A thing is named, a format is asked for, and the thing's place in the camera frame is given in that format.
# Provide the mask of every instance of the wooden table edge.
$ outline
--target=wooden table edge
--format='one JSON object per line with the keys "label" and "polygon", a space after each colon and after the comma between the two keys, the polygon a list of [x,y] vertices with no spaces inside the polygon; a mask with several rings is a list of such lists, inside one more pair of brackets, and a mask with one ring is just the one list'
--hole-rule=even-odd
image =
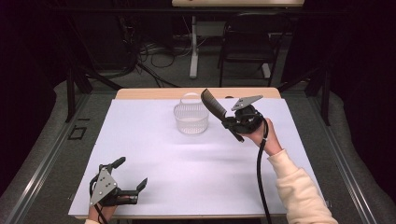
{"label": "wooden table edge", "polygon": [[[117,92],[116,100],[132,99],[180,99],[185,93],[195,92],[201,94],[206,88],[147,88],[147,89],[121,89]],[[247,97],[262,95],[264,98],[280,99],[277,88],[208,88],[218,99],[225,97]]]}
{"label": "wooden table edge", "polygon": [[198,1],[173,0],[173,7],[302,7],[304,0],[289,1]]}

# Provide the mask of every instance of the beige sleeve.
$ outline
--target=beige sleeve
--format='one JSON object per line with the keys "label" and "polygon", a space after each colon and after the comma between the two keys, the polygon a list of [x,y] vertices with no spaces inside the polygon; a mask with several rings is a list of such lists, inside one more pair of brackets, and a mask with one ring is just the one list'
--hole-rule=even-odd
{"label": "beige sleeve", "polygon": [[99,223],[95,222],[95,221],[92,221],[92,220],[89,220],[89,219],[86,219],[85,220],[85,224],[99,224]]}
{"label": "beige sleeve", "polygon": [[274,166],[277,191],[287,209],[289,223],[338,223],[311,177],[294,164],[286,150],[271,156],[268,161]]}

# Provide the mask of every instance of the robotic hand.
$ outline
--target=robotic hand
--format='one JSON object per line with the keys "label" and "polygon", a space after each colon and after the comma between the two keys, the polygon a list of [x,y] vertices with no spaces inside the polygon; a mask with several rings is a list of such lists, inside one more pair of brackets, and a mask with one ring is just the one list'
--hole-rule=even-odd
{"label": "robotic hand", "polygon": [[253,133],[262,122],[267,128],[264,117],[252,105],[261,98],[262,95],[240,98],[231,109],[235,111],[235,116],[226,117],[227,110],[222,107],[208,89],[201,93],[201,99],[206,108],[221,121],[224,128],[228,129],[239,142],[244,142],[244,138],[239,135],[240,133]]}
{"label": "robotic hand", "polygon": [[111,172],[113,168],[117,169],[124,162],[125,157],[121,157],[108,165],[99,165],[99,174],[90,183],[90,206],[95,206],[97,203],[102,206],[137,204],[139,192],[146,187],[148,179],[144,179],[136,187],[136,190],[121,190],[118,188]]}

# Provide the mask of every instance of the white paper sheet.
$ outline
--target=white paper sheet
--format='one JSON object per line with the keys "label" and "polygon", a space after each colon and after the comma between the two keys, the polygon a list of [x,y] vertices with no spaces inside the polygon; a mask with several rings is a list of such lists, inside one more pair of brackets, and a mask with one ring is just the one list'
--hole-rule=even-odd
{"label": "white paper sheet", "polygon": [[[236,99],[219,102],[230,109]],[[256,178],[258,148],[247,139],[238,142],[209,115],[204,133],[177,130],[173,114],[179,100],[113,100],[92,151],[85,175],[69,211],[88,214],[89,183],[99,164],[120,157],[126,162],[113,170],[121,189],[148,184],[137,205],[119,206],[117,217],[257,216],[264,214]],[[283,99],[260,99],[253,104],[275,124],[278,139],[295,163],[317,182],[303,144]],[[276,191],[276,174],[263,155],[262,180],[271,214],[285,214]]]}

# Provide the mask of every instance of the metal bracket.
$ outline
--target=metal bracket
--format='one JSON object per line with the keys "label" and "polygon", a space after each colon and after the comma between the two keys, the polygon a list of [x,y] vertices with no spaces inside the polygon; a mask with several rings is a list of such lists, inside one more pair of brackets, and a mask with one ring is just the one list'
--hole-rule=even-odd
{"label": "metal bracket", "polygon": [[247,107],[248,105],[251,105],[254,102],[260,100],[261,98],[262,98],[262,95],[239,98],[239,100],[236,102],[236,104],[233,106],[233,108],[231,108],[231,110],[235,111],[238,109],[243,109],[243,108]]}
{"label": "metal bracket", "polygon": [[106,168],[103,168],[96,182],[95,189],[93,190],[90,205],[99,203],[109,192],[117,187],[117,182],[111,176]]}

